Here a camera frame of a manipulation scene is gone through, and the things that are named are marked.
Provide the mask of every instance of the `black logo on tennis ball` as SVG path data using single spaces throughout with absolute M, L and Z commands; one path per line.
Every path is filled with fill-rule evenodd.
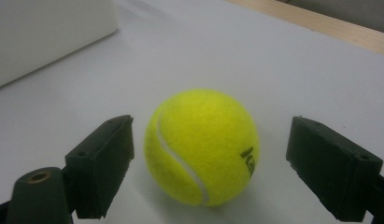
M 241 158 L 245 160 L 250 176 L 252 176 L 253 171 L 255 170 L 255 160 L 253 159 L 252 151 L 253 147 L 241 153 Z

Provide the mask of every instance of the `white seam on tennis ball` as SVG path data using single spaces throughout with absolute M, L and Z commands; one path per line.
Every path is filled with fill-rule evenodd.
M 163 147 L 163 149 L 177 162 L 180 163 L 180 165 L 186 170 L 186 173 L 194 180 L 194 182 L 197 184 L 198 188 L 200 189 L 201 193 L 203 194 L 203 200 L 200 204 L 205 204 L 209 201 L 208 192 L 206 190 L 206 186 L 204 185 L 203 181 L 198 177 L 197 173 L 191 168 L 191 166 L 185 162 L 165 141 L 165 139 L 162 136 L 162 133 L 160 132 L 160 117 L 157 119 L 157 136 L 159 138 L 160 145 Z

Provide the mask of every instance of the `white table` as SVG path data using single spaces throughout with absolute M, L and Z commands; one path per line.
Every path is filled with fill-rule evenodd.
M 76 223 L 338 223 L 285 160 L 292 117 L 322 122 L 384 160 L 383 55 L 221 0 L 115 5 L 117 33 L 0 88 L 0 203 L 20 176 L 64 167 L 98 125 L 130 114 L 135 159 L 107 218 Z M 260 132 L 254 177 L 220 207 L 172 200 L 143 158 L 155 107 L 191 88 L 233 95 Z

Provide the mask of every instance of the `ball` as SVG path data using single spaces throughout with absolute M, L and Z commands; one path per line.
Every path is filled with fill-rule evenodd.
M 189 90 L 165 100 L 145 135 L 146 162 L 159 186 L 191 205 L 219 205 L 248 184 L 259 156 L 249 112 L 233 97 Z

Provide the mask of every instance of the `wooden strip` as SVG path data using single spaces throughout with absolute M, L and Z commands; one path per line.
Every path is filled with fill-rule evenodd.
M 384 55 L 384 33 L 276 0 L 227 0 Z

